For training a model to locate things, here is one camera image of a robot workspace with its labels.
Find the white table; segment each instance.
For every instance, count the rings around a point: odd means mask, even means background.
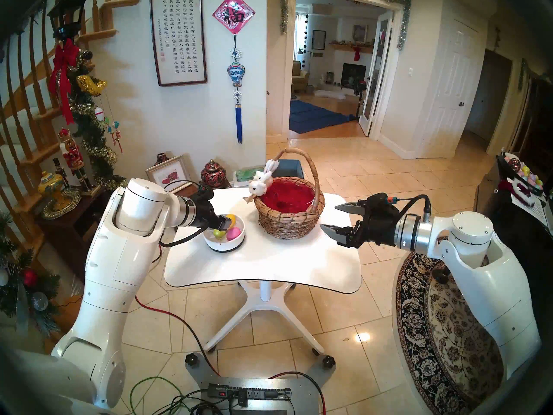
[[[246,235],[242,245],[228,253],[211,250],[203,236],[177,245],[169,251],[165,266],[165,280],[173,287],[185,287],[214,281],[239,280],[248,295],[245,305],[204,346],[213,348],[244,317],[255,310],[280,312],[295,325],[309,344],[320,354],[323,347],[307,331],[284,303],[284,295],[292,283],[321,287],[340,293],[354,293],[361,286],[359,254],[353,248],[336,244],[326,236],[319,225],[300,239],[277,239],[265,232],[258,223],[253,203],[242,199],[249,196],[248,188],[215,190],[211,200],[217,214],[235,214],[245,222]],[[348,214],[334,207],[344,198],[325,193],[326,206],[319,223],[350,226]],[[194,233],[195,227],[180,227],[175,241]],[[259,280],[259,288],[248,280]],[[271,289],[271,281],[286,284]]]

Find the table leg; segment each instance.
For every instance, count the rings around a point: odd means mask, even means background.
[[[203,349],[209,351],[221,339],[223,339],[246,315],[253,311],[270,310],[279,312],[284,318],[290,321],[300,331],[305,340],[319,354],[324,354],[325,349],[309,333],[300,320],[286,306],[284,295],[292,287],[292,283],[284,283],[282,286],[271,291],[271,281],[259,281],[259,288],[252,287],[247,281],[239,281],[240,285],[248,295],[244,306],[223,326],[223,328],[204,345]]]

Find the wicker basket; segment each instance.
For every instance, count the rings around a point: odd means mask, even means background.
[[[307,160],[315,184],[298,177],[277,177],[276,180],[294,182],[297,185],[304,185],[315,192],[315,201],[305,212],[279,212],[269,208],[260,198],[255,199],[256,208],[259,212],[259,224],[268,234],[279,239],[297,239],[307,235],[317,224],[319,216],[325,207],[325,197],[319,187],[319,176],[315,164],[305,151],[298,148],[285,148],[276,155],[279,159],[284,153],[301,154]]]

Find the fireplace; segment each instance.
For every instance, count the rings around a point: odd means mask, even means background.
[[[365,78],[366,65],[344,64],[342,69],[342,87],[353,89],[355,84]]]

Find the framed picture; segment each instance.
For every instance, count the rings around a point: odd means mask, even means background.
[[[158,84],[207,82],[202,0],[150,0],[150,15]]]
[[[311,48],[314,50],[324,50],[326,42],[326,31],[313,30],[311,36]]]
[[[171,193],[178,192],[180,189],[192,184],[190,182],[172,184],[172,182],[178,180],[190,180],[190,174],[186,171],[182,156],[176,156],[159,165],[148,168],[146,170],[146,175],[148,176],[148,180],[163,188],[171,184],[166,188],[166,190]]]
[[[354,25],[352,41],[354,43],[364,43],[367,40],[367,26],[366,25]]]

